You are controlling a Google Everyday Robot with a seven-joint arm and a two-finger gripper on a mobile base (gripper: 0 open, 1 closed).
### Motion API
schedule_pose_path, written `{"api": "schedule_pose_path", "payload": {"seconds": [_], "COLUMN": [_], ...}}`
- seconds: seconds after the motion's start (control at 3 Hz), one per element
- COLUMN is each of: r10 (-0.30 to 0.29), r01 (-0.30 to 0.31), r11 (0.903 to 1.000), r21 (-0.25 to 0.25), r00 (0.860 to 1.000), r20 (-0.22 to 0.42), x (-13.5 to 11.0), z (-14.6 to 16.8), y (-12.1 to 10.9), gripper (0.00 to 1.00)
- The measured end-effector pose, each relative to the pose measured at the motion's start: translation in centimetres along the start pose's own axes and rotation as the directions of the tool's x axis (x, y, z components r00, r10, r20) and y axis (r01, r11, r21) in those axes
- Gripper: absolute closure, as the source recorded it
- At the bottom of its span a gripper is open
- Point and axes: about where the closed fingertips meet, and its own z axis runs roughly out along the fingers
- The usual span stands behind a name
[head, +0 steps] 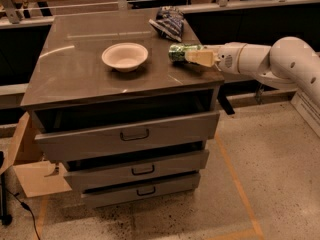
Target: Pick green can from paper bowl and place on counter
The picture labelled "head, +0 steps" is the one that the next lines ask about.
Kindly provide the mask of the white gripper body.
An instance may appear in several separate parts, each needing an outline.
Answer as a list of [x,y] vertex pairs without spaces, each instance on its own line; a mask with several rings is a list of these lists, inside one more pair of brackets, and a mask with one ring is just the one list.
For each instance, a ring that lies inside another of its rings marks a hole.
[[224,45],[206,45],[206,48],[212,49],[217,53],[219,61],[216,66],[220,71],[238,74],[238,60],[245,46],[246,43],[230,42]]

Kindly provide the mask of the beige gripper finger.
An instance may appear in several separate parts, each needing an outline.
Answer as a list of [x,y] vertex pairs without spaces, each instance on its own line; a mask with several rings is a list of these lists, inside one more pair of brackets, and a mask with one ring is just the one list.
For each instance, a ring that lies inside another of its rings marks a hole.
[[210,49],[190,50],[185,53],[188,62],[199,64],[205,67],[212,67],[220,61],[218,54]]

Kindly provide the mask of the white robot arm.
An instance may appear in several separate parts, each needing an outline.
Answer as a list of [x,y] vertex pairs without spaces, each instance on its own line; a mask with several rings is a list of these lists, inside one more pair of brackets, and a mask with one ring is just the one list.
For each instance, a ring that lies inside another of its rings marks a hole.
[[320,57],[305,41],[284,37],[272,46],[230,42],[200,46],[187,51],[188,62],[220,71],[250,76],[260,83],[278,88],[295,86],[320,105]]

